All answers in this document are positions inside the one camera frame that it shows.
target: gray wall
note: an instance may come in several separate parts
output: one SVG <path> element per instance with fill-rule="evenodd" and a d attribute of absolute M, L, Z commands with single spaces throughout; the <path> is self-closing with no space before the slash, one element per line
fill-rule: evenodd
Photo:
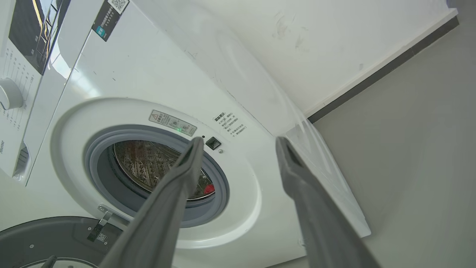
<path fill-rule="evenodd" d="M 476 267 L 476 2 L 451 2 L 461 25 L 315 124 L 384 268 Z"/>

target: baseboard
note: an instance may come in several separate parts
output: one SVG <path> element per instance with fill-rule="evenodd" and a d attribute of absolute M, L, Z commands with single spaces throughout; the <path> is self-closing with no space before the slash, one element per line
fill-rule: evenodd
<path fill-rule="evenodd" d="M 328 98 L 304 114 L 314 123 L 344 102 L 356 96 L 458 26 L 457 14 L 458 11 L 456 9 L 450 9 L 448 14 L 425 29 L 408 42 L 408 44 L 384 57 L 379 63 L 369 68 L 368 71 L 336 90 Z"/>

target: front-loading washing machine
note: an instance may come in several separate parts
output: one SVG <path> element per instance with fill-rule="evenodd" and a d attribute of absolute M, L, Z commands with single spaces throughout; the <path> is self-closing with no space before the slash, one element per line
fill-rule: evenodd
<path fill-rule="evenodd" d="M 370 234 L 320 134 L 199 2 L 13 1 L 4 18 L 0 167 L 31 202 L 55 204 L 45 217 L 127 228 L 202 137 L 174 266 L 261 268 L 301 257 L 275 153 L 285 136 L 357 233 Z M 99 232 L 90 242 L 106 239 Z"/>

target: red tag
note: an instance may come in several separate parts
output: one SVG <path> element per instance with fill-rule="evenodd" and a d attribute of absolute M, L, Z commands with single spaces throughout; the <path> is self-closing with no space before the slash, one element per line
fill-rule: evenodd
<path fill-rule="evenodd" d="M 215 187 L 212 184 L 209 184 L 207 185 L 207 187 L 205 187 L 205 190 L 203 190 L 203 193 L 208 195 L 210 193 L 213 193 L 214 191 L 215 191 Z"/>

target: qr code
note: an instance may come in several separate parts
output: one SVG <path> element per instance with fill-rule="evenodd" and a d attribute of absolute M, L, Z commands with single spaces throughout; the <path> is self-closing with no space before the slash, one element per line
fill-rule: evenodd
<path fill-rule="evenodd" d="M 99 241 L 106 242 L 106 239 L 108 239 L 108 236 L 106 236 L 106 235 L 103 234 L 103 233 L 100 233 L 100 234 L 99 234 L 99 236 L 98 236 L 98 240 L 99 240 Z"/>
<path fill-rule="evenodd" d="M 129 0 L 108 0 L 108 3 L 119 13 L 122 14 Z"/>

